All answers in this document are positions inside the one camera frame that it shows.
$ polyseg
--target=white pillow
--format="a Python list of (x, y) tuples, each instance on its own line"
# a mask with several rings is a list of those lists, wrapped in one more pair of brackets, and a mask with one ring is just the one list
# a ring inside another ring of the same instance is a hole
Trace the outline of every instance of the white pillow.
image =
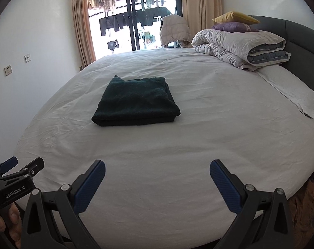
[(255, 72), (292, 101), (301, 112), (314, 118), (314, 91), (298, 77), (280, 65), (265, 66)]

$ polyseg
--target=beige curtain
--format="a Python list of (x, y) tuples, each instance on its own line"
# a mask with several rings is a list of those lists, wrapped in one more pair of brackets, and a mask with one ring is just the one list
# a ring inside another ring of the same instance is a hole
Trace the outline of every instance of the beige curtain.
[(72, 0), (72, 8), (76, 39), (79, 46), (82, 66), (85, 68), (96, 61), (90, 31), (88, 0)]
[(193, 38), (199, 31), (211, 29), (212, 19), (222, 15), (221, 0), (182, 0), (182, 11)]

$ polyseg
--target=blue gripper pad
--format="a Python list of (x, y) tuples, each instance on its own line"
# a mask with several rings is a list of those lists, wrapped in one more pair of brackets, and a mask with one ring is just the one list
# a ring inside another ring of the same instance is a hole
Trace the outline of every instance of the blue gripper pad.
[(86, 177), (74, 196), (73, 210), (75, 214), (84, 212), (87, 209), (91, 199), (105, 177), (105, 164), (103, 161), (98, 161), (93, 170), (89, 169), (88, 171), (90, 174)]
[(217, 163), (217, 160), (212, 161), (210, 164), (210, 176), (226, 202), (228, 209), (231, 212), (239, 214), (242, 210), (241, 195), (230, 178)]
[(2, 163), (0, 165), (0, 174), (5, 174), (5, 173), (9, 172), (17, 164), (18, 164), (18, 159), (15, 156), (6, 160), (4, 163)]

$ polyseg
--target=bed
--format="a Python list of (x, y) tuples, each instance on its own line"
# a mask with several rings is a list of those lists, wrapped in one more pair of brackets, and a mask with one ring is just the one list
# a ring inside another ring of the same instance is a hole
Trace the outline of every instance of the bed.
[[(292, 57), (283, 66), (314, 91), (314, 31), (254, 17), (259, 29), (287, 40)], [(165, 77), (181, 115), (174, 123), (99, 127), (91, 117), (114, 75)], [(257, 73), (216, 57), (136, 51), (106, 56), (72, 78), (35, 116), (15, 156), (19, 167), (45, 160), (34, 178), (44, 191), (72, 183), (96, 159), (105, 162), (105, 179), (80, 215), (102, 248), (193, 248), (221, 238), (235, 217), (211, 180), (210, 162), (221, 159), (243, 183), (281, 187), (290, 198), (314, 171), (314, 118)]]

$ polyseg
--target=pillowcase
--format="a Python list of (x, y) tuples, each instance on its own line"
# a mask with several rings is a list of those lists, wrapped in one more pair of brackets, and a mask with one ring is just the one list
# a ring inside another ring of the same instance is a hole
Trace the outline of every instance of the pillowcase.
[(241, 22), (248, 25), (260, 23), (260, 21), (256, 20), (255, 18), (236, 11), (227, 12), (224, 15), (214, 18), (213, 20), (216, 23)]
[(292, 101), (302, 113), (314, 118), (314, 91), (302, 80), (279, 65), (265, 66), (255, 72)]
[(245, 33), (245, 32), (259, 32), (255, 28), (251, 28), (248, 24), (241, 22), (226, 22), (213, 26), (211, 29), (229, 32), (229, 33)]

